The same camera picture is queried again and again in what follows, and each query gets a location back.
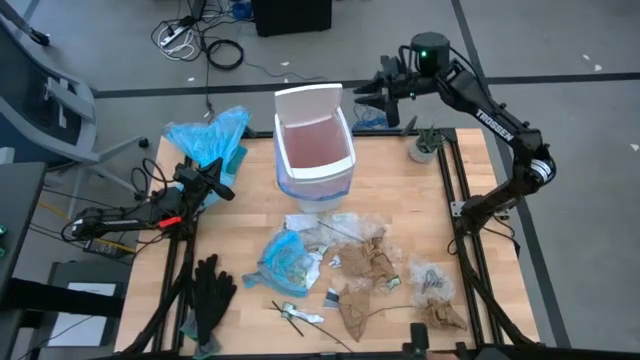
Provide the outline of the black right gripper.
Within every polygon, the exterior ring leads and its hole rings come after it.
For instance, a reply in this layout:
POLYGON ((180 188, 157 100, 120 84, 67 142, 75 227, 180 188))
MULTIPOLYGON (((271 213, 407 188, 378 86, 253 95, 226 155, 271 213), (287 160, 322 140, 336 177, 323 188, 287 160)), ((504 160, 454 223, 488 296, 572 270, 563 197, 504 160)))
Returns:
POLYGON ((375 109, 385 109, 388 98, 384 94, 379 94, 384 88, 392 98, 412 98, 415 99, 418 90, 419 73, 412 69, 410 60, 413 51, 410 47, 399 47, 396 56, 382 56, 382 77, 383 79, 373 79, 353 90, 354 94, 370 94, 358 97, 354 100, 356 104, 372 107, 375 109))

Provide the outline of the white swing bin lid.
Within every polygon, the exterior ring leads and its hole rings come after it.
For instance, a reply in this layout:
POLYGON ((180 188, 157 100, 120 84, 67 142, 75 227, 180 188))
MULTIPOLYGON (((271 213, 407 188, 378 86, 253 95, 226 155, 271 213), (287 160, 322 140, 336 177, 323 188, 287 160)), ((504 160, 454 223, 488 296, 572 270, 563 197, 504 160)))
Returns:
POLYGON ((330 83, 274 93, 276 148, 290 179, 316 182, 353 171, 356 155, 342 92, 341 84, 330 83))

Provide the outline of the white paper sheet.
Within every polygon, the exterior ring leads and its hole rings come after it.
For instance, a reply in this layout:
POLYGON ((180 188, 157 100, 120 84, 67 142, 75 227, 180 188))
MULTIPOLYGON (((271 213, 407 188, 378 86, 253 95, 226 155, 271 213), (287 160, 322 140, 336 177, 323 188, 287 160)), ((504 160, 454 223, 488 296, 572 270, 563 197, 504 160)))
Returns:
POLYGON ((284 217, 284 225, 287 230, 304 231, 318 226, 316 214, 291 214, 284 217))
MULTIPOLYGON (((98 295, 114 295, 115 283, 71 282, 67 288, 98 295)), ((94 315, 59 313, 47 347, 99 347, 109 340, 114 320, 94 315)))

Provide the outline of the white plastic wrapper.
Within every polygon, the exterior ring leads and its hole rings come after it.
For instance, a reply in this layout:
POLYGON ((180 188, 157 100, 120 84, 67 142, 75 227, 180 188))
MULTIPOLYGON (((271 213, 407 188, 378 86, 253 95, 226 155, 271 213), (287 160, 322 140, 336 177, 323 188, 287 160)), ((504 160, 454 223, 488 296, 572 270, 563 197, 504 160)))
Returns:
POLYGON ((323 255, 319 252, 311 252, 306 259, 305 287, 310 290, 320 277, 320 266, 323 255))

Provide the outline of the black zip tie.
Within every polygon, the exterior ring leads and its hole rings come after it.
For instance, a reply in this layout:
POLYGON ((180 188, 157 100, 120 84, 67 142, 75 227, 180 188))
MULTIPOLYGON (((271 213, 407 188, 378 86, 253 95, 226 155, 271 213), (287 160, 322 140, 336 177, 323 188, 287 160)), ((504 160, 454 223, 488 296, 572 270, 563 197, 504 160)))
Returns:
POLYGON ((317 223, 322 225, 322 226, 324 226, 324 227, 326 227, 326 228, 328 228, 328 229, 330 229, 330 230, 332 230, 332 231, 334 231, 334 232, 336 232, 336 233, 338 233, 338 234, 341 234, 342 236, 347 237, 347 238, 349 238, 351 240, 357 241, 359 243, 363 243, 364 242, 364 240, 361 240, 360 238, 358 238, 358 237, 356 237, 354 235, 351 235, 350 233, 347 233, 345 231, 342 231, 342 230, 340 230, 338 228, 330 226, 327 223, 324 223, 324 222, 322 222, 320 220, 318 220, 317 223))

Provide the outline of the clear plastic film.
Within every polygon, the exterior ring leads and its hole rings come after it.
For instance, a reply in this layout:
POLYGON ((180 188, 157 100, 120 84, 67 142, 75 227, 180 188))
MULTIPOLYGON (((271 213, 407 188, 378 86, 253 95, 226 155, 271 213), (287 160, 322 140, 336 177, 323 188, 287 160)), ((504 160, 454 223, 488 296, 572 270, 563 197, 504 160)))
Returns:
MULTIPOLYGON (((393 266, 396 267, 402 261, 403 252, 398 245, 392 242, 390 226, 381 216, 354 212, 330 212, 316 215, 318 220, 350 233, 364 240, 364 242, 374 237, 383 237, 383 249, 393 266)), ((343 246, 361 244, 320 224, 315 228, 299 231, 298 233, 305 248, 309 251, 316 251, 319 245, 327 245, 329 247, 328 251, 323 255, 325 263, 329 263, 343 246)))

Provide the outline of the white plastic bag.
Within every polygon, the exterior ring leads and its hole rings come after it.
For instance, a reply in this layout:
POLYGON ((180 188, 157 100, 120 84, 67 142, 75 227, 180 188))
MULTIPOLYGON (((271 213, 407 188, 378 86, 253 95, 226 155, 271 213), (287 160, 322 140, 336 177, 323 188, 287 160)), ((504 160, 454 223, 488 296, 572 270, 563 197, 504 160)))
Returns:
POLYGON ((291 310, 290 313, 292 316, 302 319, 308 323, 318 324, 324 322, 324 318, 317 314, 308 314, 298 310, 291 310))

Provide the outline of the large brown paper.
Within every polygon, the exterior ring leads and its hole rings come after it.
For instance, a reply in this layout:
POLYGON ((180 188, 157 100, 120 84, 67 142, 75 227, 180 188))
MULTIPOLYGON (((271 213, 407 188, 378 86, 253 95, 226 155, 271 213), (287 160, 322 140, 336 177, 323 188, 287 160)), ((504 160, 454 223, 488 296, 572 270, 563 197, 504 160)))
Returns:
POLYGON ((383 237, 374 237, 358 245, 343 246, 337 253, 343 274, 364 277, 377 284, 391 280, 396 272, 383 245, 383 237))

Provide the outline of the large blue plastic bag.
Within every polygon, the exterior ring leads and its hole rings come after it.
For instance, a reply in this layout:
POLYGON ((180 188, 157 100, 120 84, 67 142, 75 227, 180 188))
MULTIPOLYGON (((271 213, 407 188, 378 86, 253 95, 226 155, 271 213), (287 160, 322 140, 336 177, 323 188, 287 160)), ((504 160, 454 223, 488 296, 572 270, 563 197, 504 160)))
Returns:
POLYGON ((251 113, 242 106, 229 108, 211 123, 169 123, 163 136, 201 167, 220 157, 227 147, 241 145, 251 113))

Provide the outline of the succulent in white pot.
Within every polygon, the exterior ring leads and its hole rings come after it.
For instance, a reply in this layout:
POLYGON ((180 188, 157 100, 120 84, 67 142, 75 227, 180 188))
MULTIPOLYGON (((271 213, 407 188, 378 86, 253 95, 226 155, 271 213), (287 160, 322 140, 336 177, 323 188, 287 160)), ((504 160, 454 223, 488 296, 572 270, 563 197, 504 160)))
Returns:
POLYGON ((417 130, 415 141, 409 146, 410 158, 422 164, 430 163, 444 145, 444 137, 434 126, 417 130))

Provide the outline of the black power brick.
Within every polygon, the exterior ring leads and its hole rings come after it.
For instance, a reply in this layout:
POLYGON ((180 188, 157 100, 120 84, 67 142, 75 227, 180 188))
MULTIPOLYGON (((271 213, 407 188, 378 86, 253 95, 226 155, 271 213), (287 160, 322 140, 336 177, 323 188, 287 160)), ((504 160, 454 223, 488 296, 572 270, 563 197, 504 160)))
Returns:
POLYGON ((135 254, 135 249, 132 247, 99 238, 86 240, 83 245, 83 250, 88 253, 113 259, 121 259, 135 254))

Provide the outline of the white power strip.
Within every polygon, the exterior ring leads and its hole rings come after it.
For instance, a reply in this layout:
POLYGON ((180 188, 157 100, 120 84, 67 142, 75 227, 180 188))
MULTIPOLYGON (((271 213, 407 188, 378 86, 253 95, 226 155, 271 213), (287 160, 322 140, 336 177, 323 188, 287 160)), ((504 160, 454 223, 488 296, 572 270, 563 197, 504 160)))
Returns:
POLYGON ((158 35, 158 45, 161 49, 169 46, 173 41, 185 35, 188 36, 190 30, 183 26, 170 27, 167 26, 164 28, 158 35))

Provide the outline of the grey office chair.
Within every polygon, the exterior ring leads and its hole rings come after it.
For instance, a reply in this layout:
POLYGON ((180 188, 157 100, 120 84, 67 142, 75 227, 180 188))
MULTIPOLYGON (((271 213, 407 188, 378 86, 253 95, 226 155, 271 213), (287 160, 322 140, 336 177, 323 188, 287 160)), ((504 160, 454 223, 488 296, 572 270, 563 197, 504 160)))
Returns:
POLYGON ((51 174, 76 168, 81 177, 93 173, 133 191, 103 163, 134 145, 148 147, 148 139, 137 136, 96 152, 92 90, 37 59, 7 27, 8 20, 34 42, 49 44, 47 35, 0 0, 0 163, 41 162, 51 174))

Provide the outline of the pointed brown paper piece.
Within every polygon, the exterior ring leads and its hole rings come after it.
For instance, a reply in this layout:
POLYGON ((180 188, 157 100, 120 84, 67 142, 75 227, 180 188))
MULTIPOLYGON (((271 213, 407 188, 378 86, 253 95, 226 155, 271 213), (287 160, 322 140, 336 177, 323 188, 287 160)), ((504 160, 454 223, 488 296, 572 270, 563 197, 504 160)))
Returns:
POLYGON ((348 334, 359 342, 366 331, 371 289, 346 285, 339 293, 339 311, 348 334))

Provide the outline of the small crumpled brown paper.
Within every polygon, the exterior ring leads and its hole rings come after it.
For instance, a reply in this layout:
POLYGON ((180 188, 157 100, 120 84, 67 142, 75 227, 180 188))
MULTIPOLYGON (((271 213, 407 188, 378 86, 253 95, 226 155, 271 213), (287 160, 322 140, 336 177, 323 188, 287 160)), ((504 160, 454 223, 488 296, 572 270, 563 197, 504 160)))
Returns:
POLYGON ((467 331, 466 321, 453 309, 449 301, 429 299, 419 307, 422 321, 428 328, 454 328, 467 331))

